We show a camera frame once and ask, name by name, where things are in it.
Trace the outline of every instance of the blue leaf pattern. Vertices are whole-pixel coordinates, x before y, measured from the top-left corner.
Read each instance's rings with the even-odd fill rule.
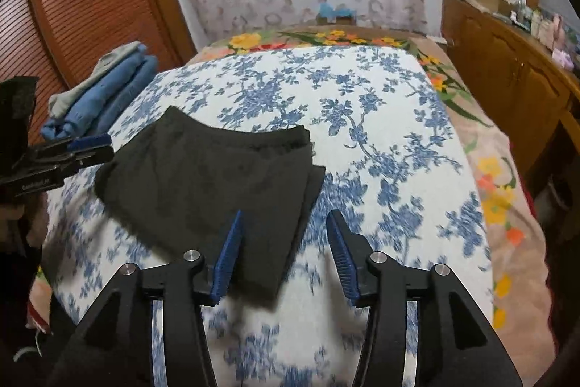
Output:
[[[353,308],[343,296],[326,236],[332,209],[402,264],[451,265],[491,318],[490,254],[473,177],[445,107],[406,52],[286,49],[161,73],[112,126],[115,149],[170,105],[210,126],[243,132],[303,124],[314,163],[327,167],[274,310],[230,296],[202,308],[219,385],[352,383],[368,309]],[[75,322],[121,264],[167,262],[108,216],[92,190],[95,172],[85,169],[49,193],[45,272]],[[413,385],[416,305],[407,312],[404,384]],[[161,302],[153,314],[154,379],[164,387]]]

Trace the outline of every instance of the folded clothing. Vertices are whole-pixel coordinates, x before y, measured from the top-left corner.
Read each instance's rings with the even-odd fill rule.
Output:
[[[83,95],[83,93],[90,89],[107,74],[112,68],[117,66],[127,56],[144,46],[139,41],[132,41],[125,45],[115,48],[111,52],[103,55],[95,64],[91,76],[86,78],[82,83],[77,84],[71,90],[61,92],[60,94],[53,94],[48,99],[48,115],[54,119],[64,117],[76,100]]]
[[[87,90],[61,119],[48,119],[42,126],[41,135],[46,140],[82,137],[93,120],[103,111],[107,101],[130,81],[136,69],[143,63],[146,46],[140,44],[132,53],[112,68],[93,87]]]
[[[210,251],[239,209],[244,237],[233,285],[272,300],[292,261],[325,169],[304,127],[268,133],[214,129],[169,107],[95,178],[112,216],[172,258]]]
[[[146,56],[145,61],[137,68],[131,80],[121,89],[117,95],[111,97],[100,115],[95,118],[91,128],[86,132],[87,136],[102,135],[109,131],[111,125],[129,106],[147,85],[153,81],[157,72],[157,57]]]

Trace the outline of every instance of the metal screw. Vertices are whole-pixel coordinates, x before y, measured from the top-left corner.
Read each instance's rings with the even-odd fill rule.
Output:
[[[125,263],[119,268],[119,272],[123,274],[123,276],[129,276],[133,274],[137,269],[137,266],[133,263]]]
[[[199,259],[201,255],[199,254],[199,251],[197,250],[188,250],[185,251],[185,253],[183,254],[183,258],[185,259],[185,261],[195,261],[196,259]]]
[[[387,255],[382,251],[375,251],[374,253],[370,253],[370,260],[374,263],[381,264],[387,261]]]
[[[449,276],[451,269],[446,264],[435,264],[435,272],[439,274],[439,276]]]

